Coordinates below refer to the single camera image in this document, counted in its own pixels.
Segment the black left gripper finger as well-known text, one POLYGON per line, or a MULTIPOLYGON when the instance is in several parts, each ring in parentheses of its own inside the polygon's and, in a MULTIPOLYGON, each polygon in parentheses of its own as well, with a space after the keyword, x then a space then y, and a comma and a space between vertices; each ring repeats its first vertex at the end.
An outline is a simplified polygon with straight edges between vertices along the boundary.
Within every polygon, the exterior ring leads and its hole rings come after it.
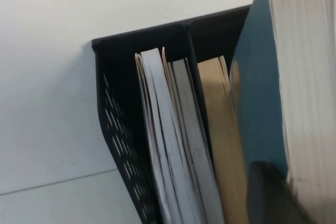
POLYGON ((249 223, 253 224, 315 223, 295 199, 276 166, 265 161, 253 161, 249 166, 247 213, 249 223))

